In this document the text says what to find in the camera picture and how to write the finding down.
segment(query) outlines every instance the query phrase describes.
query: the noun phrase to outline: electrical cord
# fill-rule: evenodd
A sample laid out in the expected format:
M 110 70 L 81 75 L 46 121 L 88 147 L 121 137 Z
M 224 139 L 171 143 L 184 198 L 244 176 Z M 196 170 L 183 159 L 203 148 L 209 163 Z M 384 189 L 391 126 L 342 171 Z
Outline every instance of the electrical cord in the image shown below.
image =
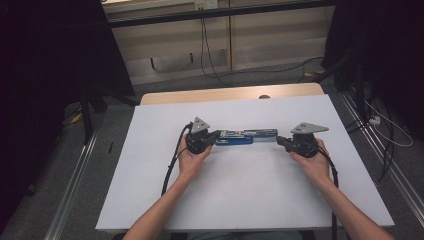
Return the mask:
M 200 21 L 201 21 L 201 23 L 202 23 L 202 52 L 201 52 L 201 55 L 200 55 L 200 65 L 201 65 L 201 67 L 202 67 L 203 74 L 205 74 L 205 76 L 206 76 L 206 77 L 209 77 L 209 76 L 206 74 L 205 69 L 203 68 L 203 45 L 204 45 L 204 42 L 205 42 L 205 40 L 206 40 L 206 47 L 208 48 L 209 61 L 210 61 L 211 66 L 212 66 L 212 71 L 213 71 L 213 73 L 214 73 L 214 75 L 215 75 L 215 77 L 213 77 L 213 78 L 217 78 L 217 79 L 218 79 L 218 81 L 219 81 L 220 83 L 222 83 L 224 86 L 227 86 L 227 87 L 234 87 L 234 86 L 232 86 L 232 85 L 230 85 L 230 84 L 227 84 L 227 83 L 225 83 L 224 81 L 222 81 L 222 80 L 221 80 L 221 78 L 218 76 L 218 74 L 216 74 L 215 67 L 214 67 L 214 65 L 213 65 L 213 61 L 212 61 L 212 57 L 211 57 L 211 51 L 210 51 L 210 48 L 209 48 L 209 42 L 208 42 L 208 35 L 207 35 L 207 31 L 206 31 L 206 23 L 205 23 L 205 19 L 203 19 L 203 18 L 202 18 L 202 19 L 200 19 Z
M 388 137 L 386 137 L 384 134 L 382 134 L 375 126 L 374 128 L 376 129 L 376 132 L 378 134 L 381 135 L 381 137 L 383 137 L 384 139 L 386 139 L 389 142 L 392 142 L 393 144 L 399 146 L 399 147 L 410 147 L 412 146 L 412 144 L 414 144 L 414 140 L 412 140 L 412 137 L 406 133 L 401 127 L 399 127 L 398 125 L 396 125 L 393 121 L 391 121 L 390 119 L 386 118 L 383 114 L 381 114 L 379 111 L 377 111 L 375 108 L 373 108 L 371 106 L 371 104 L 365 102 L 375 113 L 377 113 L 380 117 L 382 117 L 383 119 L 385 119 L 386 121 L 390 122 L 391 124 L 393 124 L 397 129 L 399 129 L 406 137 L 409 138 L 410 143 L 408 144 L 401 144 L 401 143 L 397 143 L 395 141 L 393 141 L 392 139 L 389 139 Z
M 231 86 L 228 83 L 223 82 L 221 78 L 227 77 L 227 76 L 230 76 L 230 75 L 244 74 L 244 73 L 280 73 L 280 72 L 286 72 L 286 71 L 294 70 L 294 69 L 297 69 L 299 67 L 303 67 L 302 77 L 298 81 L 298 82 L 300 82 L 302 80 L 302 78 L 303 78 L 303 75 L 305 74 L 305 68 L 304 68 L 305 67 L 305 64 L 307 64 L 309 62 L 312 62 L 313 60 L 324 58 L 324 57 L 309 58 L 309 59 L 306 59 L 305 61 L 303 61 L 303 63 L 301 63 L 299 65 L 296 65 L 296 66 L 290 67 L 290 68 L 286 68 L 286 69 L 280 69 L 280 70 L 250 70 L 250 71 L 241 71 L 241 72 L 229 72 L 229 73 L 224 73 L 224 74 L 218 75 L 216 73 L 216 71 L 215 71 L 215 67 L 214 67 L 213 62 L 212 62 L 212 57 L 211 57 L 210 48 L 209 48 L 209 42 L 208 42 L 208 36 L 207 36 L 205 19 L 202 18 L 200 20 L 201 20 L 201 24 L 202 24 L 202 49 L 201 49 L 201 55 L 200 55 L 200 66 L 202 68 L 202 72 L 203 72 L 203 74 L 206 77 L 208 77 L 208 78 L 216 78 L 223 85 L 225 85 L 227 87 L 234 87 L 234 86 Z M 205 72 L 205 69 L 204 69 L 204 66 L 203 66 L 203 53 L 204 53 L 203 46 L 204 46 L 204 42 L 206 42 L 206 47 L 207 47 L 207 50 L 208 50 L 209 61 L 210 61 L 211 66 L 212 66 L 212 71 L 213 71 L 213 74 L 212 75 L 208 75 Z
M 309 144 L 307 142 L 303 142 L 303 144 L 317 150 L 322 156 L 324 156 L 325 159 L 327 159 L 328 163 L 330 164 L 330 168 L 331 168 L 331 174 L 333 175 L 333 182 L 334 185 L 339 188 L 339 178 L 338 178 L 338 172 L 336 169 L 336 166 L 334 165 L 333 161 L 331 160 L 330 156 L 328 156 L 328 154 L 325 152 L 325 150 L 318 146 L 315 147 L 312 144 Z M 337 239 L 337 216 L 332 212 L 331 214 L 331 235 L 332 235 L 332 239 L 336 240 Z
M 386 109 L 387 109 L 388 118 L 391 119 L 392 118 L 392 115 L 391 115 L 391 112 L 390 112 L 390 108 L 388 108 L 386 106 Z M 393 124 L 391 122 L 389 122 L 390 124 L 388 124 L 388 121 L 386 121 L 384 118 L 383 118 L 383 121 L 384 121 L 384 124 L 386 125 L 386 127 L 388 128 L 388 130 L 390 132 L 390 139 L 393 140 L 393 137 L 394 137 Z M 380 174 L 380 177 L 377 180 L 375 180 L 378 185 L 381 184 L 381 180 L 383 180 L 384 176 L 389 171 L 390 166 L 391 166 L 391 164 L 393 162 L 395 145 L 392 142 L 393 141 L 388 141 L 386 143 L 385 148 L 384 148 L 384 152 L 383 152 L 383 166 L 381 168 L 381 174 Z
M 161 195 L 165 194 L 165 192 L 168 188 L 169 177 L 171 176 L 172 169 L 174 169 L 175 162 L 177 161 L 180 154 L 187 149 L 187 148 L 184 148 L 183 150 L 181 150 L 181 152 L 178 153 L 178 148 L 180 147 L 181 139 L 183 138 L 184 132 L 187 129 L 190 129 L 192 126 L 193 126 L 193 123 L 190 122 L 189 124 L 185 125 L 185 127 L 181 131 L 180 137 L 178 138 L 177 146 L 175 148 L 174 156 L 172 157 L 171 164 L 169 164 L 168 171 L 166 172 L 166 176 L 165 176 L 165 180 L 163 182 L 162 194 Z

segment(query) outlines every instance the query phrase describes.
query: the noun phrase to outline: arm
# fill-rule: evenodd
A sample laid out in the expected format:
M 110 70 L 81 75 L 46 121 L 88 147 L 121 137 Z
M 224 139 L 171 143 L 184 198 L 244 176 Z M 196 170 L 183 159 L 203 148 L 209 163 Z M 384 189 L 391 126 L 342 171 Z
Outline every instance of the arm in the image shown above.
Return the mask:
M 185 137 L 182 138 L 178 150 L 178 152 L 182 152 L 178 158 L 180 173 L 177 179 L 168 191 L 131 226 L 124 237 L 125 240 L 158 239 L 184 191 L 200 172 L 203 161 L 210 154 L 212 147 L 209 146 L 199 155 L 192 154 L 185 150 L 187 147 Z
M 317 141 L 327 152 L 324 142 L 320 139 Z M 290 156 L 302 166 L 352 239 L 393 239 L 334 185 L 330 178 L 328 161 L 324 156 L 318 153 L 312 158 L 304 158 L 295 152 L 291 152 Z

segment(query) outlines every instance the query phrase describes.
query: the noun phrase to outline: white paper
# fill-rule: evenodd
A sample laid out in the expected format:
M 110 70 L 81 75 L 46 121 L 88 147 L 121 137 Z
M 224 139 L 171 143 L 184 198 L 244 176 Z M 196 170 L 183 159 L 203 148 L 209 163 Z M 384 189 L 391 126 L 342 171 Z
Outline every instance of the white paper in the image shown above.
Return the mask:
M 340 189 L 382 226 L 394 225 L 337 112 L 326 95 L 136 107 L 96 229 L 128 229 L 159 197 L 182 128 L 200 117 L 214 130 L 328 127 L 324 140 Z M 170 186 L 178 175 L 175 165 Z M 165 229 L 276 230 L 331 226 L 331 210 L 276 142 L 214 146 L 202 172 Z

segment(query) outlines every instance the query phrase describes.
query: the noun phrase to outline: metal bracket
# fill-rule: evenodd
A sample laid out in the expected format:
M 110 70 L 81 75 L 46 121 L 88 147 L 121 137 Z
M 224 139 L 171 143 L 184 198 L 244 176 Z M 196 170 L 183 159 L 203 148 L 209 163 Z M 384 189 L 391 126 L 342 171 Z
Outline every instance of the metal bracket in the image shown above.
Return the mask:
M 310 134 L 310 133 L 316 133 L 316 132 L 324 132 L 328 130 L 329 129 L 327 127 L 321 127 L 318 125 L 303 122 L 297 125 L 297 127 L 293 128 L 293 130 L 291 130 L 291 133 Z
M 201 132 L 205 129 L 208 129 L 209 127 L 210 127 L 209 124 L 207 124 L 202 119 L 196 117 L 196 118 L 194 118 L 194 123 L 193 123 L 193 127 L 191 128 L 191 133 L 195 134 L 195 133 Z

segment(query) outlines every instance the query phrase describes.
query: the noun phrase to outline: power outlet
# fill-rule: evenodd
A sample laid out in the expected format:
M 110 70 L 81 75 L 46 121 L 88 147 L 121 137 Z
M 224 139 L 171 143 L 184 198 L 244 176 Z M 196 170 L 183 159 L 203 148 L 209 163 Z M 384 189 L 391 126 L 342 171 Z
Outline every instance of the power outlet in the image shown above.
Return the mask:
M 205 1 L 205 3 L 206 3 L 206 9 L 217 9 L 218 8 L 218 0 Z

